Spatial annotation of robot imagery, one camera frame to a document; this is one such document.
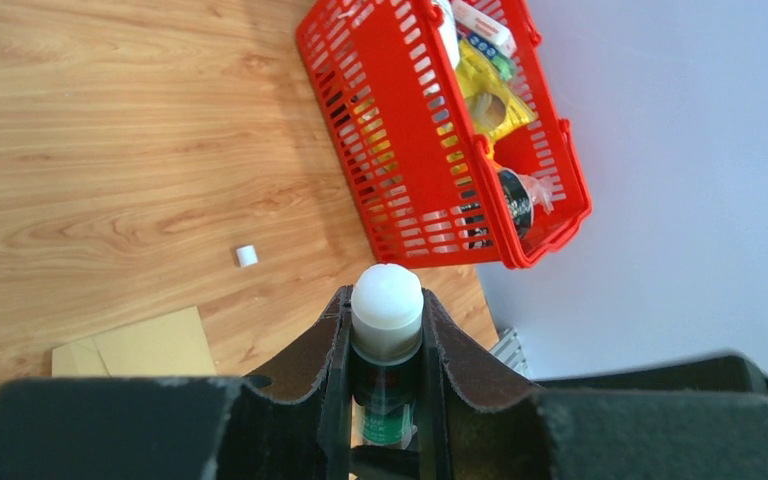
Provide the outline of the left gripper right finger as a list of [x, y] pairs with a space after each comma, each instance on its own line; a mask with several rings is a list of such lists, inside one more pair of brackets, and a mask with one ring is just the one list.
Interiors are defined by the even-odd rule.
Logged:
[[424, 479], [768, 479], [768, 396], [555, 388], [424, 295]]

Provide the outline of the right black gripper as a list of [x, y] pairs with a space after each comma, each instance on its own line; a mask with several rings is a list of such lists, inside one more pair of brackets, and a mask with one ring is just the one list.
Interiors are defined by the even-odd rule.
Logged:
[[651, 367], [568, 378], [541, 386], [646, 391], [711, 391], [768, 396], [768, 375], [741, 354], [714, 354]]

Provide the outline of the brown paper envelope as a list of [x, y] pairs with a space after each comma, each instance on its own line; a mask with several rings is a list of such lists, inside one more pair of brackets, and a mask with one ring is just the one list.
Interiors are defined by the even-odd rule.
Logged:
[[195, 306], [77, 339], [51, 353], [54, 377], [215, 374]]

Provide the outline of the white glue stick cap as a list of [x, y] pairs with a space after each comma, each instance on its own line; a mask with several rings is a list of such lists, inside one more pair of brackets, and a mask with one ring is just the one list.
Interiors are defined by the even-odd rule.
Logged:
[[235, 249], [237, 264], [240, 268], [256, 265], [259, 257], [253, 245], [244, 245]]

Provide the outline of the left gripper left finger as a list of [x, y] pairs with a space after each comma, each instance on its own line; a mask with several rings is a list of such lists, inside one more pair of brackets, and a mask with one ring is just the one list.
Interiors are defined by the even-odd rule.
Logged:
[[0, 386], [0, 479], [345, 479], [351, 288], [244, 376]]

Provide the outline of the green white glue stick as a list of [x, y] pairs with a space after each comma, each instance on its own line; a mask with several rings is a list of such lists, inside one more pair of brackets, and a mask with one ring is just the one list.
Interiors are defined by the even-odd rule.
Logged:
[[405, 449], [413, 437], [423, 343], [420, 280], [393, 263], [376, 264], [354, 284], [350, 383], [364, 445]]

